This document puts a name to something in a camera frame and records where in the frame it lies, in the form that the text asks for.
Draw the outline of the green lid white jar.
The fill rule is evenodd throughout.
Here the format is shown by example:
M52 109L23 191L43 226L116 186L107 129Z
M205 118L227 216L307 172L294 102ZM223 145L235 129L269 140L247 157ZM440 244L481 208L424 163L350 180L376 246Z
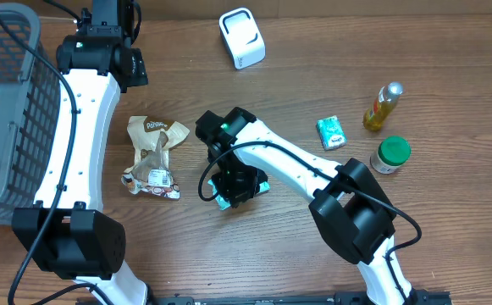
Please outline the green lid white jar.
M384 139L370 156L372 167L383 175L395 173L412 154L409 142L400 136Z

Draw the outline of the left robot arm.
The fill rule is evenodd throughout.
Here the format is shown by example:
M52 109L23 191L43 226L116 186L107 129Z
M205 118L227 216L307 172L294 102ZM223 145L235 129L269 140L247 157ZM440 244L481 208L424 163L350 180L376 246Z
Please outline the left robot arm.
M102 168L113 111L131 86L147 84L135 41L135 1L95 1L56 51L58 120L46 172L28 208L13 213L27 263L86 288L101 304L150 304L148 284L125 262L124 226L103 212Z

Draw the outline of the brown snack package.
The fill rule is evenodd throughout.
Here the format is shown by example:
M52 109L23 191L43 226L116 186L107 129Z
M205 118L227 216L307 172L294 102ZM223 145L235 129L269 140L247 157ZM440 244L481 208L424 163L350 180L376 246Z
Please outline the brown snack package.
M131 116L127 131L135 156L134 164L124 171L121 181L129 192L180 199L180 187L169 167L169 152L186 139L190 130L174 120Z

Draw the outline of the teal white small packet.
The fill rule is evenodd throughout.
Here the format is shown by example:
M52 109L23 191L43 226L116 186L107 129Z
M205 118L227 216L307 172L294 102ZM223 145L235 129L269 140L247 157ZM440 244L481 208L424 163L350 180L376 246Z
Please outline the teal white small packet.
M318 120L316 127L325 151L343 147L347 143L345 132L337 116Z

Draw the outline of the teal white large packet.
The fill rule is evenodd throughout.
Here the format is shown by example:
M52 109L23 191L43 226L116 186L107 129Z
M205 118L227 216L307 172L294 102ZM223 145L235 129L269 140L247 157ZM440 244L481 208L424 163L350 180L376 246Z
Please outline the teal white large packet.
M208 181L208 184L213 188L213 195L215 195L217 193L217 189L216 189L216 186L214 185L213 181L212 180L209 180ZM269 185L269 183L267 181L260 183L258 186L259 186L259 192L257 192L254 195L254 197L260 196L263 193L266 193L266 192L268 192L270 190L270 185ZM229 203L229 201L228 200L225 200L220 195L217 195L215 197L215 201L217 202L217 204L219 206L219 209L221 211L223 211L223 210L225 210L227 208L231 208L231 204Z

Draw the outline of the yellow bottle with silver cap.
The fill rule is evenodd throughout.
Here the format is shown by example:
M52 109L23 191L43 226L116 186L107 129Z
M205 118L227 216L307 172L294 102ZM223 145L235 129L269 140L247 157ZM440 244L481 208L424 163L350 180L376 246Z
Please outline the yellow bottle with silver cap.
M400 82L393 81L383 86L373 105L363 115L363 127L370 131L381 130L403 93L403 85Z

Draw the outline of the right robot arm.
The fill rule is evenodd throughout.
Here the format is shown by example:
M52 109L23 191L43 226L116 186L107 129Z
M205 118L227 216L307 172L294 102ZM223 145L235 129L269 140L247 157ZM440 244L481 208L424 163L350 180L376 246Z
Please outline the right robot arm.
M255 115L233 108L221 117L211 111L196 121L196 137L207 145L211 198L232 208L264 193L268 177L286 184L308 201L324 242L359 268L373 304L412 304L395 244L395 208L368 167L351 158L339 164L317 157L272 132Z

